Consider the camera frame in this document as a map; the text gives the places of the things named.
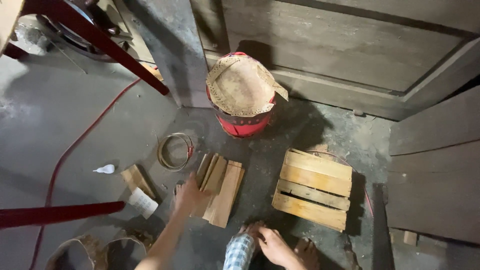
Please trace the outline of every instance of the hand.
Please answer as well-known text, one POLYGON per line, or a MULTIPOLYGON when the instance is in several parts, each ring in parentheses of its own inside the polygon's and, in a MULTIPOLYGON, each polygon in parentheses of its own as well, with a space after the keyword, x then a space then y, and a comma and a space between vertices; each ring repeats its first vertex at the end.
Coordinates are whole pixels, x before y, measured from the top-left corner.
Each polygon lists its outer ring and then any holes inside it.
POLYGON ((190 214, 195 207, 211 195, 210 191, 200 191, 195 180, 195 172, 191 172, 183 185, 177 185, 175 197, 175 212, 190 214))
POLYGON ((285 243, 277 230, 261 227, 258 232, 261 233, 265 239, 265 241, 258 239, 258 242, 265 257, 267 257, 269 261, 283 266, 287 270, 305 269, 298 256, 295 255, 287 243, 285 243))

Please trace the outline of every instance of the plaid shirt sleeve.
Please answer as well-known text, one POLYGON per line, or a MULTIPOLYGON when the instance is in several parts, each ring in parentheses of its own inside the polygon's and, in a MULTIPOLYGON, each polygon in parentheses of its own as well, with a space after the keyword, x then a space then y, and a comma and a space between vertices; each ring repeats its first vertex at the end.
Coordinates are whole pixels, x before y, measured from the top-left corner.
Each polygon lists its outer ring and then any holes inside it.
POLYGON ((255 251, 255 241, 247 233, 232 237, 227 245, 223 270, 247 270, 255 251))

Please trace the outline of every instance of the bare foot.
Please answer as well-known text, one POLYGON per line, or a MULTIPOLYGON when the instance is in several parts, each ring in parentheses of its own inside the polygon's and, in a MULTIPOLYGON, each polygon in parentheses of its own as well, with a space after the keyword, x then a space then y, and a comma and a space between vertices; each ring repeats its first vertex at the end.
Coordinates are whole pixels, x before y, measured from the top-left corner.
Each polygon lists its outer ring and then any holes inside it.
POLYGON ((260 251, 260 244, 258 244, 258 238, 262 235, 258 232, 258 229, 263 226, 265 226, 265 223, 263 221, 257 221, 248 225, 244 224, 240 228, 239 233, 247 233, 255 239, 255 252, 253 253, 253 256, 255 256, 260 251))
POLYGON ((293 252, 302 260, 307 270, 319 270, 317 247, 308 238, 301 238, 293 252))

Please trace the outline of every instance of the gray floor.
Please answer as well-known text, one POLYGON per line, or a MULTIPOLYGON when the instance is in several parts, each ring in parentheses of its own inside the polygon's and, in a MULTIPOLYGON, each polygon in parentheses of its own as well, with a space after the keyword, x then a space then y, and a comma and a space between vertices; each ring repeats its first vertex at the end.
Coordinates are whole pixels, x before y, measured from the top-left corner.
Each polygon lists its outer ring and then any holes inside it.
MULTIPOLYGON (((2 209, 43 206, 61 153, 135 79, 118 64, 98 63, 80 56, 75 60, 88 74, 59 53, 43 58, 32 56, 22 63, 0 58, 2 209)), ((349 110, 298 99, 288 103, 280 100, 271 126, 261 135, 239 140, 223 132, 212 110, 178 109, 171 98, 144 82, 127 92, 114 108, 66 160, 55 185, 53 205, 118 200, 126 190, 120 171, 134 163, 145 168, 163 203, 148 220, 127 206, 108 217, 47 226, 37 269, 44 268, 62 242, 84 233, 103 241, 110 240, 120 228, 129 227, 158 235, 168 221, 174 184, 195 170, 207 151, 241 162, 246 172, 227 227, 222 229, 190 218, 173 258, 173 269, 220 269, 230 237, 244 221, 252 219, 265 220, 291 245, 298 237, 311 238, 322 253, 323 269, 348 269, 340 233, 271 207, 285 150, 320 143, 328 144, 331 152, 359 172, 353 178, 347 232, 360 265, 365 270, 371 268, 372 218, 362 187, 365 184, 370 191, 372 183, 386 181, 391 121, 356 117, 349 110), (195 144, 194 156, 181 172, 168 172, 156 160, 157 137, 172 132, 189 134, 195 144), (117 166, 114 174, 92 172, 109 163, 117 166)), ((28 268, 37 230, 22 227, 0 231, 0 269, 28 268)), ((394 247, 394 253, 400 258, 398 270, 438 269, 441 262, 436 256, 408 247, 394 247)), ((138 257, 117 264, 132 269, 138 257)), ((273 268, 261 257, 255 263, 273 268)))

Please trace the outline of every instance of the red wire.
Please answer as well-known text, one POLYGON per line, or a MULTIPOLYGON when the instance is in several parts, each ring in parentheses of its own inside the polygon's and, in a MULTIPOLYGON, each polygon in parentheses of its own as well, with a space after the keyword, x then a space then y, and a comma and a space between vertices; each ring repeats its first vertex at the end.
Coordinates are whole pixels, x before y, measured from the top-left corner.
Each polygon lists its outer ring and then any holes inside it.
MULTIPOLYGON (((129 84, 127 87, 125 87, 113 100, 112 102, 103 110, 103 112, 97 117, 97 119, 67 148, 67 150, 65 150, 65 152, 60 156, 59 160, 57 161, 57 165, 55 165, 55 169, 53 170, 53 173, 52 173, 52 177, 50 178, 50 184, 48 185, 48 191, 47 191, 47 198, 45 199, 45 207, 50 207, 52 205, 52 194, 53 194, 53 187, 55 185, 55 180, 57 179, 57 175, 59 173, 59 170, 60 170, 60 167, 62 166, 62 164, 64 163, 64 161, 67 159, 67 157, 71 154, 71 152, 75 149, 75 147, 77 147, 77 145, 85 138, 85 136, 87 136, 90 131, 92 131, 92 129, 98 124, 98 122, 100 122, 100 120, 102 120, 102 118, 105 116, 105 114, 113 107, 113 105, 115 105, 115 102, 117 102, 117 100, 119 98, 121 98, 121 96, 123 96, 123 94, 125 94, 125 92, 127 92, 130 88, 132 88, 135 84, 137 84, 138 82, 140 82, 140 78, 136 79, 134 82, 132 82, 131 84, 129 84)), ((37 257, 38 257, 38 252, 40 250, 40 244, 42 243, 42 239, 43 239, 43 230, 44 230, 45 226, 42 225, 40 227, 40 231, 38 231, 38 236, 37 236, 37 239, 36 239, 36 243, 35 243, 35 249, 34 249, 34 252, 33 252, 33 258, 32 258, 32 263, 30 264, 30 268, 29 270, 33 270, 35 268, 35 265, 36 265, 36 260, 37 260, 37 257)))
MULTIPOLYGON (((310 151, 307 151, 307 152, 316 152, 316 153, 322 153, 322 154, 327 154, 327 155, 331 155, 331 156, 334 156, 336 157, 337 159, 341 160, 343 163, 347 164, 348 166, 352 167, 352 169, 354 169, 356 172, 359 172, 357 171, 352 165, 350 165, 348 162, 346 162, 345 160, 337 157, 335 154, 332 154, 330 152, 323 152, 323 151, 317 151, 317 150, 310 150, 310 151)), ((368 203, 368 208, 370 210, 370 214, 372 215, 373 217, 373 210, 372 210, 372 204, 370 203, 370 198, 368 198, 368 193, 367 193, 367 189, 365 188, 365 186, 363 186, 363 191, 365 192, 365 198, 367 199, 367 203, 368 203)))

